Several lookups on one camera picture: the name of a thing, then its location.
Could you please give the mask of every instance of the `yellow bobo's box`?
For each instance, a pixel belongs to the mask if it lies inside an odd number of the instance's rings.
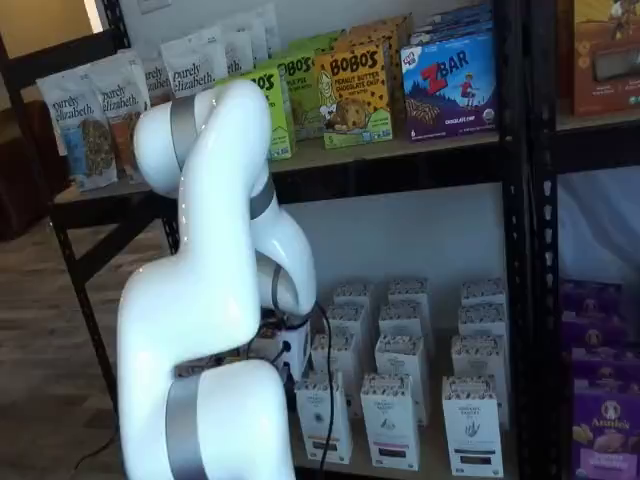
[[[315,75],[326,148],[390,140],[389,51],[371,42],[320,54]]]

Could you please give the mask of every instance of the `black cable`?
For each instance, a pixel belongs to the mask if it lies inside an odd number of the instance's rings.
[[[316,308],[322,313],[322,318],[327,327],[327,372],[329,377],[329,430],[327,430],[327,438],[324,441],[324,448],[322,449],[322,457],[320,458],[320,467],[318,467],[318,476],[324,478],[324,464],[327,460],[327,453],[329,451],[329,443],[331,442],[331,434],[333,433],[333,416],[334,416],[334,400],[333,400],[333,375],[331,374],[331,324],[327,318],[327,312],[324,307],[316,302]]]
[[[102,452],[104,452],[105,450],[107,450],[111,445],[113,445],[116,441],[116,438],[118,438],[118,433],[119,433],[120,429],[116,428],[113,433],[111,434],[111,436],[109,437],[109,439],[100,447],[96,448],[94,451],[87,453],[86,455],[83,455],[82,457],[80,457],[80,459],[76,462],[76,465],[73,467],[73,470],[71,471],[71,475],[69,476],[69,480],[71,480],[73,478],[73,476],[75,475],[75,473],[78,471],[78,469],[80,468],[80,466],[86,462],[87,460],[89,460],[90,458],[96,457],[98,455],[100,455]]]

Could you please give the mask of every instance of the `wooden floor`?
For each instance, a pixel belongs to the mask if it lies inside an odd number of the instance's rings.
[[[106,229],[72,232],[76,254]],[[89,283],[115,360],[117,302],[131,271],[166,254],[151,226]],[[116,444],[75,462],[113,433],[114,418],[82,314],[47,222],[0,244],[0,479],[124,478]]]

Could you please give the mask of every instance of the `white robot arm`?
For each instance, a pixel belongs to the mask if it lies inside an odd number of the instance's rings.
[[[263,93],[242,80],[138,123],[143,176],[158,193],[178,192],[181,244],[132,275],[120,301],[120,431],[131,480],[294,478],[284,391],[270,364],[173,374],[247,343],[261,304],[275,299],[295,314],[314,305],[311,249],[269,177],[270,136]]]

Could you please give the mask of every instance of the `brown chair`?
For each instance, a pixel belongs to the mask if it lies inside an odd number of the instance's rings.
[[[51,117],[42,101],[26,104],[40,168],[51,195],[69,186],[69,168],[58,155]],[[0,112],[0,240],[15,238],[47,214],[47,201],[29,167],[27,145],[12,110]]]

